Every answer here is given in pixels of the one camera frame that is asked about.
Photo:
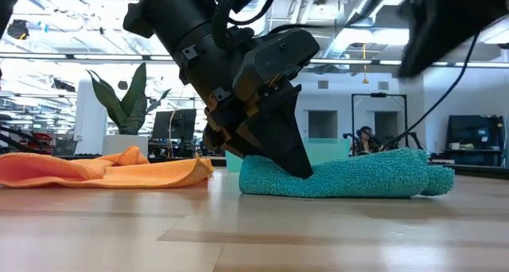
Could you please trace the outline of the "teal microfiber towel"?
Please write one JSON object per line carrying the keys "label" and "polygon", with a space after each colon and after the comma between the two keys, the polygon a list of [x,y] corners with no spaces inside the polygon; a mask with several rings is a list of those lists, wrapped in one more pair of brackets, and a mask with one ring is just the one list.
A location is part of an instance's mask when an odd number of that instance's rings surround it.
{"label": "teal microfiber towel", "polygon": [[452,190],[455,171],[428,163],[423,150],[408,148],[335,159],[312,166],[313,175],[289,175],[265,157],[248,157],[239,190],[251,195],[299,198],[404,198],[441,196]]}

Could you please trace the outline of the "tall green snake plant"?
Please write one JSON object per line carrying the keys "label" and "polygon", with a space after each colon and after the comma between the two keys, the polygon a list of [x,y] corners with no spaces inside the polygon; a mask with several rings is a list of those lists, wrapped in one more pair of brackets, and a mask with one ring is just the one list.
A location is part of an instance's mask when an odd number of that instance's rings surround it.
{"label": "tall green snake plant", "polygon": [[143,127],[146,116],[161,105],[170,89],[164,91],[159,99],[148,103],[146,96],[146,63],[141,63],[133,74],[130,86],[122,99],[115,94],[114,88],[92,70],[87,70],[91,77],[95,97],[107,110],[109,119],[117,126],[120,134],[137,135]]}

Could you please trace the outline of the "white square planter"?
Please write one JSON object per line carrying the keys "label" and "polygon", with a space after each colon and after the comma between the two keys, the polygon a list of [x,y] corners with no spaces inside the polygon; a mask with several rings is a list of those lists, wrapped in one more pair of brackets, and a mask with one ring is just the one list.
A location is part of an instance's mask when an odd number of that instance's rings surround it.
{"label": "white square planter", "polygon": [[146,136],[114,134],[103,140],[103,155],[122,153],[131,146],[137,146],[145,157],[148,156],[149,139]]}

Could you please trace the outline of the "teal translucent plastic basket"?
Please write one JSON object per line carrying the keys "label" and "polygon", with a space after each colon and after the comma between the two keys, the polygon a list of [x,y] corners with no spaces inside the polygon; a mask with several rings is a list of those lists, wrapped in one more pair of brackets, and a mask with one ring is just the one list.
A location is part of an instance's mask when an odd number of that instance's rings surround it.
{"label": "teal translucent plastic basket", "polygon": [[[350,151],[350,141],[345,138],[304,138],[303,144],[312,165],[348,158]],[[240,171],[242,162],[242,158],[226,152],[225,166],[228,171]]]}

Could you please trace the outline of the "orange microfiber towel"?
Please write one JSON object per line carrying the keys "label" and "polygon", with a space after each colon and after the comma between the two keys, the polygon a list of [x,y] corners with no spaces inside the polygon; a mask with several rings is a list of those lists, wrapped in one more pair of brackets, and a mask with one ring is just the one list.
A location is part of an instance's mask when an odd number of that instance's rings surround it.
{"label": "orange microfiber towel", "polygon": [[37,153],[0,155],[0,185],[8,188],[180,188],[207,180],[212,173],[208,159],[150,163],[137,146],[72,161]]}

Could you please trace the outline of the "black ceiling device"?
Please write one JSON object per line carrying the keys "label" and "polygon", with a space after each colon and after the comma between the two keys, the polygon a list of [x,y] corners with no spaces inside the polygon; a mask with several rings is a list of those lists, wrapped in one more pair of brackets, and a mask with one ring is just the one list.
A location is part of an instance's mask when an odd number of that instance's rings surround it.
{"label": "black ceiling device", "polygon": [[7,34],[17,40],[25,40],[29,36],[29,30],[27,28],[27,21],[21,19],[15,19],[7,27]]}

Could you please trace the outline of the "black office desk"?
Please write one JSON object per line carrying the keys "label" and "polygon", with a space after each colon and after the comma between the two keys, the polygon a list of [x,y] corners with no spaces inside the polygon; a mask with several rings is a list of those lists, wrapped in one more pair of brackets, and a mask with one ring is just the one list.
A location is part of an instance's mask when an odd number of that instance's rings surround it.
{"label": "black office desk", "polygon": [[454,165],[501,166],[502,155],[501,150],[447,149],[442,153],[432,153],[430,159]]}

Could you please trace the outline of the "black computer monitor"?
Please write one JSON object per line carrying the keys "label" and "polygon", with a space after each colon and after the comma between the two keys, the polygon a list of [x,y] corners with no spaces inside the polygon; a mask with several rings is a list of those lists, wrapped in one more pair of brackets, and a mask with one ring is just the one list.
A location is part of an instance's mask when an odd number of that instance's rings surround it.
{"label": "black computer monitor", "polygon": [[190,141],[193,138],[195,121],[196,109],[159,111],[155,115],[152,138]]}
{"label": "black computer monitor", "polygon": [[501,150],[503,117],[498,115],[450,115],[446,144],[472,144],[475,150]]}

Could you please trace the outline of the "white building column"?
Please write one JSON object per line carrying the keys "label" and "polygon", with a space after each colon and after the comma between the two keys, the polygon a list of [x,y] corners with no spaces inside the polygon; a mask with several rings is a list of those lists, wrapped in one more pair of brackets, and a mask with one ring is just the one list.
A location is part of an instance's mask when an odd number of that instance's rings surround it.
{"label": "white building column", "polygon": [[75,154],[102,154],[107,112],[97,100],[90,75],[85,72],[78,83],[74,140]]}

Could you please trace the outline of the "dark grey bin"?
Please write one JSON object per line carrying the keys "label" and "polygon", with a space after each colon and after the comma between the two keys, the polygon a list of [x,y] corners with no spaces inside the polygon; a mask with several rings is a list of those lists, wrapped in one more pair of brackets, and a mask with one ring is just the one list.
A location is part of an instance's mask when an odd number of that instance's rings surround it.
{"label": "dark grey bin", "polygon": [[69,139],[60,139],[56,141],[53,148],[52,155],[54,157],[69,157],[73,156],[76,151],[77,141]]}

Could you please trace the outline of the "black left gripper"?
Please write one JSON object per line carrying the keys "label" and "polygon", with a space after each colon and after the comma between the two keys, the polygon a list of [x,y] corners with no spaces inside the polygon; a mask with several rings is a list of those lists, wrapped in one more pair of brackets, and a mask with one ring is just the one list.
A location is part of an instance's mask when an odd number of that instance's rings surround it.
{"label": "black left gripper", "polygon": [[249,41],[231,49],[221,49],[213,41],[180,43],[181,79],[206,104],[207,144],[242,159],[268,157],[291,176],[307,179],[313,169],[295,119],[297,89],[290,81],[296,75],[261,88],[247,102],[234,92],[244,56],[263,42]]}

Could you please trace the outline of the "black table frame rail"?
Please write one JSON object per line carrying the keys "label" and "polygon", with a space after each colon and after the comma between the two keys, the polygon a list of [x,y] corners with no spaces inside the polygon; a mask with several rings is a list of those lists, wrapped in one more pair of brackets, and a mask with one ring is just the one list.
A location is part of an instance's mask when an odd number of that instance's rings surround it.
{"label": "black table frame rail", "polygon": [[[78,156],[61,156],[58,158],[62,158],[64,160],[78,160],[78,159],[92,159],[99,157],[99,155],[78,155]],[[214,167],[227,167],[227,158],[226,157],[201,157],[205,159],[211,160],[212,166]],[[182,161],[188,158],[182,157],[149,157],[148,160],[150,163],[159,163],[166,161]],[[242,160],[236,159],[233,161],[233,169],[232,172],[238,172],[241,166]],[[448,167],[453,169],[456,175],[466,176],[466,177],[480,177],[487,179],[497,179],[503,181],[509,181],[509,168],[506,167],[498,167],[498,166],[481,166],[481,165],[458,165],[453,164],[446,161],[439,160],[429,162],[430,165],[442,165],[444,167]]]}

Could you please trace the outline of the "person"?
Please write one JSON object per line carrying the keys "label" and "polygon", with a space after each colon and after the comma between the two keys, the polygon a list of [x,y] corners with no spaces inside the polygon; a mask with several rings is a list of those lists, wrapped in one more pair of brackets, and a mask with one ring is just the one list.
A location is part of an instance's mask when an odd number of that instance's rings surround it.
{"label": "person", "polygon": [[356,133],[358,138],[354,150],[357,155],[378,153],[382,150],[381,142],[373,135],[369,126],[362,126]]}

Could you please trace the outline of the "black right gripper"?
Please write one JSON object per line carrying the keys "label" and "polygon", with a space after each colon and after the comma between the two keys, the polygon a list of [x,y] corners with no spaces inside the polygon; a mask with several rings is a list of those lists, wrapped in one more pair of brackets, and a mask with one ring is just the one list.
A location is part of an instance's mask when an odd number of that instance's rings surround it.
{"label": "black right gripper", "polygon": [[398,14],[408,21],[409,41],[398,70],[415,77],[490,23],[509,14],[507,0],[406,0]]}

